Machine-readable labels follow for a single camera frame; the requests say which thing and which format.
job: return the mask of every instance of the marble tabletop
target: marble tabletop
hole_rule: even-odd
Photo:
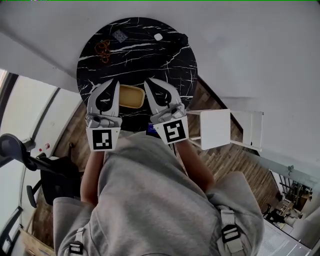
[[[156,34],[162,39],[156,40]],[[96,51],[100,42],[107,44],[104,57]],[[156,78],[173,85],[187,107],[196,88],[197,71],[186,35],[155,19],[131,17],[106,25],[89,39],[79,57],[76,78],[86,105],[93,90],[110,79],[144,89],[146,78]],[[110,95],[106,92],[102,97],[101,104]],[[121,129],[145,131],[151,115],[147,95],[141,108],[120,106]]]

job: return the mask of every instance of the gray shirt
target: gray shirt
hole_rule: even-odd
[[[234,172],[205,194],[162,140],[141,133],[120,138],[98,181],[95,208],[72,198],[53,203],[54,250],[63,255],[84,227],[88,255],[230,255],[218,206],[235,212],[246,255],[255,255],[263,217],[244,177]]]

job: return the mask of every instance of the black buckle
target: black buckle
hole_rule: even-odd
[[[84,250],[84,245],[79,241],[74,241],[69,245],[69,253],[82,255]]]
[[[234,232],[237,233],[237,235],[233,236],[233,237],[230,237],[230,238],[226,238],[225,235],[229,234],[225,234],[224,232],[226,231],[229,231],[229,230],[233,230],[233,229],[236,229]],[[238,227],[236,225],[233,225],[233,224],[230,224],[230,225],[226,225],[222,230],[222,242],[225,244],[227,242],[230,242],[230,241],[233,241],[235,239],[238,239],[240,238],[240,234],[239,234],[239,231],[238,231]]]

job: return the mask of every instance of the person's arm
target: person's arm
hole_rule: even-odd
[[[104,162],[104,155],[104,151],[91,152],[81,181],[81,201],[94,206],[98,204],[98,181]]]
[[[188,140],[175,144],[189,178],[204,192],[215,184],[215,179],[206,165],[201,161]]]

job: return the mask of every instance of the backpack strap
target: backpack strap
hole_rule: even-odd
[[[79,256],[84,254],[84,228],[81,227],[76,231],[74,242],[69,245],[69,256]]]
[[[233,210],[222,209],[222,242],[227,245],[231,256],[245,256],[245,251],[240,239],[240,233],[235,223]]]

